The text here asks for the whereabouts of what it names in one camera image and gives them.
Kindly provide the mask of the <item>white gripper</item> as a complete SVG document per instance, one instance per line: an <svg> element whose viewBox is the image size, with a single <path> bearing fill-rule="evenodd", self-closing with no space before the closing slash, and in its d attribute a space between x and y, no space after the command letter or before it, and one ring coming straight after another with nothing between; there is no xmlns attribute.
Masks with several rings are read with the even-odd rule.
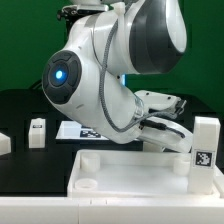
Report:
<svg viewBox="0 0 224 224"><path fill-rule="evenodd" d="M180 97L146 90L135 93L144 105L145 113L167 112L179 115L183 113L185 100ZM192 147L193 134L166 115L154 115L141 123L142 133L139 140L159 147L188 153Z"/></svg>

